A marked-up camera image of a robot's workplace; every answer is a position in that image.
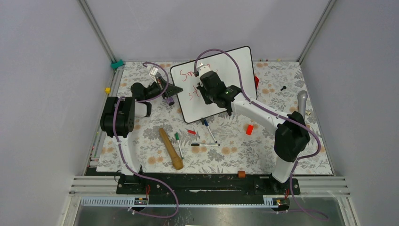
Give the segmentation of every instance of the blue marker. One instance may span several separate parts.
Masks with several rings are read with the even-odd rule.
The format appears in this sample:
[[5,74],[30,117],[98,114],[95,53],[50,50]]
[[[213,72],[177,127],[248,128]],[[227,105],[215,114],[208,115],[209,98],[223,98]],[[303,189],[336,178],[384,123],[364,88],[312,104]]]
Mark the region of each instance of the blue marker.
[[207,126],[207,128],[208,128],[208,131],[210,132],[210,134],[211,134],[211,136],[212,136],[213,140],[215,141],[215,143],[217,143],[217,141],[216,141],[215,137],[214,137],[214,136],[213,136],[213,134],[212,134],[212,131],[211,131],[211,129],[209,128],[209,125],[208,125],[208,122],[207,122],[207,120],[206,120],[206,119],[204,119],[204,122],[205,122],[205,125]]

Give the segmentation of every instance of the green object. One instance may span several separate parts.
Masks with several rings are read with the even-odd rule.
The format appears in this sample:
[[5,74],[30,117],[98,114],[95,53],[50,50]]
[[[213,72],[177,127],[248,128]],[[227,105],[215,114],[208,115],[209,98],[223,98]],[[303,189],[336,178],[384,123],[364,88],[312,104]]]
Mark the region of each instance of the green object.
[[111,64],[112,69],[117,69],[118,67],[124,65],[125,63],[123,62],[123,60],[120,60],[116,63]]

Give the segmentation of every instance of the gray leaf pattern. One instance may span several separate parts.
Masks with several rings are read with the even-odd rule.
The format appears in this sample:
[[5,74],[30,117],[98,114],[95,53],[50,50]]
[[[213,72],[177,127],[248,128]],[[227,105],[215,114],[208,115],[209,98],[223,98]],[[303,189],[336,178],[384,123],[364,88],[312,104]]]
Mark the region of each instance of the gray leaf pattern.
[[[170,70],[180,62],[157,62]],[[296,110],[296,95],[300,90],[306,90],[300,65],[297,62],[254,62],[254,72],[259,78],[257,89],[258,100],[275,109],[291,113]],[[126,62],[122,79],[119,85],[118,96],[131,96],[130,86],[134,82],[141,82],[144,86],[152,83],[147,69],[141,62]],[[197,121],[186,124],[181,115],[177,98],[175,104],[168,106],[165,100],[152,100],[152,113],[148,118],[135,118],[133,130],[134,147],[137,148],[139,161],[145,172],[170,173],[237,173],[244,170],[251,174],[271,173],[277,155],[274,152],[274,133],[267,131],[251,119],[239,115],[221,113],[207,118],[212,132],[220,147],[191,147],[191,143],[213,143],[207,128]],[[306,103],[305,121],[316,134],[320,136],[316,115],[310,100]],[[245,134],[248,125],[253,125],[252,135]],[[159,128],[168,134],[174,148],[178,151],[174,133],[179,133],[180,143],[184,154],[184,167],[177,171],[159,136]],[[187,130],[194,130],[195,135]],[[317,144],[313,138],[300,156],[314,153]],[[115,144],[109,137],[99,158],[97,171],[115,172],[121,168]],[[331,167],[322,146],[320,154],[313,158],[299,161],[295,170],[297,174],[324,174],[331,175]]]

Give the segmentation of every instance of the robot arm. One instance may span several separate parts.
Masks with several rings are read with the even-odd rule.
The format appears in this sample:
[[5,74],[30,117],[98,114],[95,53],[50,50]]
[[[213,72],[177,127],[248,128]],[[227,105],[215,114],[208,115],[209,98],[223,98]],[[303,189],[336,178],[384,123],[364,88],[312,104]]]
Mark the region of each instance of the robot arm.
[[[309,133],[299,126],[271,115],[251,104],[241,93],[240,88],[236,86],[226,87],[217,73],[211,71],[208,66],[200,65],[197,71],[201,81],[197,89],[200,90],[207,105],[215,103],[220,108],[226,108],[229,115],[232,112],[242,114],[264,126],[267,130],[275,132],[274,151],[278,157],[272,176],[280,183],[286,182],[298,154],[305,149],[310,140]],[[287,114],[255,99],[251,101],[305,125],[302,115],[298,112]]]

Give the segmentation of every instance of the gray wall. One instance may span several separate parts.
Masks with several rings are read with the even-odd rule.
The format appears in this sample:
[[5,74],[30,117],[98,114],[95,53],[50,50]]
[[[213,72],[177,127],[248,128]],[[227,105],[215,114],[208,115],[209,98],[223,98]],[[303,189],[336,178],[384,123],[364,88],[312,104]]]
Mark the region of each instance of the gray wall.
[[328,0],[87,0],[116,57],[195,59],[249,45],[254,59],[296,60]]
[[363,226],[399,222],[399,2],[338,1],[303,63]]
[[82,170],[110,62],[75,0],[0,3],[0,225],[53,226]]

